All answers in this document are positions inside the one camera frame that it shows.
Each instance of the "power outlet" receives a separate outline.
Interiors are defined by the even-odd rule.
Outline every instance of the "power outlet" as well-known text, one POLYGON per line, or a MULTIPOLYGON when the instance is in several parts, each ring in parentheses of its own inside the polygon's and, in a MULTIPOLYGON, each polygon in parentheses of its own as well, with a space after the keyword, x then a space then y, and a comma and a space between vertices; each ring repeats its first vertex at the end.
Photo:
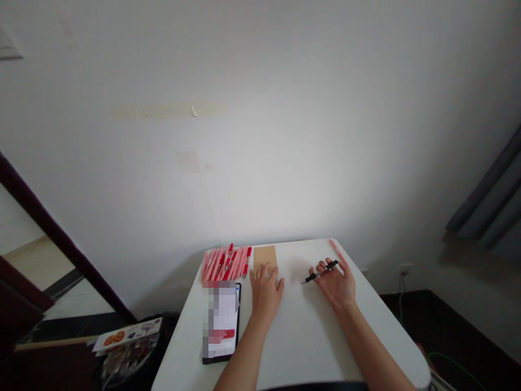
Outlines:
POLYGON ((399 275, 408 275, 411 272, 412 269, 412 263, 402 263, 398 267, 398 274, 399 275))

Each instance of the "brown paper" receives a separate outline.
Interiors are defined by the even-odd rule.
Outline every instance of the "brown paper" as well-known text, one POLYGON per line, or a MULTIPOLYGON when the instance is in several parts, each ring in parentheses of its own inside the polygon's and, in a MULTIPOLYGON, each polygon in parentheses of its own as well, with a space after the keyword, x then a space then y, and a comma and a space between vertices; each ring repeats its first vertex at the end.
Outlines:
POLYGON ((270 270, 277 266, 277 255, 275 254, 275 246, 255 247, 253 249, 253 272, 263 263, 270 264, 270 270))

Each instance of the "right hand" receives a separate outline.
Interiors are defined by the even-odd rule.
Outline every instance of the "right hand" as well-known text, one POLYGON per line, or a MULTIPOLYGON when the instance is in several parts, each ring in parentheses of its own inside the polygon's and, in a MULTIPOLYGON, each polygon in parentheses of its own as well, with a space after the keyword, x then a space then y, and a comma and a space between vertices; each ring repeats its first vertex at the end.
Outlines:
MULTIPOLYGON (((331 263, 332 261, 326 258, 326 262, 331 263)), ((320 261, 316 266, 316 270, 322 274, 313 280, 319 286, 334 311, 356 306, 353 274, 347 263, 344 263, 342 260, 338 262, 338 266, 340 266, 340 269, 344 272, 343 274, 336 266, 333 266, 330 270, 325 270, 326 263, 320 261)), ((313 273, 313 267, 311 267, 309 274, 311 275, 313 273)))

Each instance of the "white table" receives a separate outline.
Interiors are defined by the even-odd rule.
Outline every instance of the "white table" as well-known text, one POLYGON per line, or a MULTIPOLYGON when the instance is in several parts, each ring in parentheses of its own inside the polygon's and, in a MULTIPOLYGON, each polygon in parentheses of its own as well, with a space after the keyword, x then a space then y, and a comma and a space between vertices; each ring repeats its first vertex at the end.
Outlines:
MULTIPOLYGON (((419 389, 427 388, 430 371, 419 348, 342 246, 336 240, 335 243, 353 272, 361 312, 412 384, 419 389)), ((326 257, 338 259, 328 239, 277 243, 275 251, 279 277, 285 278, 284 294, 264 345, 257 389, 322 381, 362 381, 340 324, 318 286, 300 285, 309 275, 310 266, 326 257)), ((253 267, 253 252, 250 267, 253 267)), ((243 286, 239 337, 250 319, 252 304, 249 278, 240 282, 243 286)), ((211 390, 215 386, 226 362, 201 363, 204 302, 199 269, 153 391, 211 390)))

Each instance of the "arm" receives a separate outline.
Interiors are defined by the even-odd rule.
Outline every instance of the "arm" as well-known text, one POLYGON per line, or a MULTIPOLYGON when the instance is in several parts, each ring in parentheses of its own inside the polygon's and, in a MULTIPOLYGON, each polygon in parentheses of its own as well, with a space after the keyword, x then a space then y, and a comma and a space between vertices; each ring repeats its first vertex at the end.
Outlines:
MULTIPOLYGON (((349 266, 342 260, 338 265, 344 273, 335 266, 314 281, 331 304, 367 386, 371 391, 416 390, 358 309, 349 266)), ((321 272, 325 266, 320 261, 316 269, 321 272)))
POLYGON ((273 269, 269 277, 268 268, 269 265, 266 263, 257 269, 257 275, 250 271, 253 291, 251 317, 214 391, 255 390, 264 342, 284 290, 284 279, 276 284, 278 268, 273 269))

